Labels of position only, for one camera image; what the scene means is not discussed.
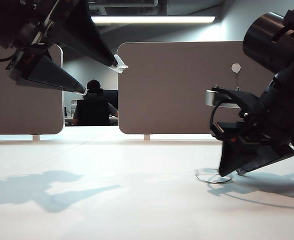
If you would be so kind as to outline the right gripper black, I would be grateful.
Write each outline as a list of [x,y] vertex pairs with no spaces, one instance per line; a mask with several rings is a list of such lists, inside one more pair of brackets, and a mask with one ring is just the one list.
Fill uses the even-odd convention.
[[211,117],[211,134],[222,142],[219,174],[238,175],[263,168],[294,156],[289,146],[294,121],[286,118],[244,118],[221,122]]

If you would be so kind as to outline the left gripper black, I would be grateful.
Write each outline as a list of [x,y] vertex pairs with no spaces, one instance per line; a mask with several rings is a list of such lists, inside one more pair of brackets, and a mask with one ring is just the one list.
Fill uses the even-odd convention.
[[103,41],[86,0],[13,0],[11,9],[11,46],[17,50],[6,71],[17,85],[85,93],[83,84],[52,60],[48,49],[55,41],[117,73],[128,68]]

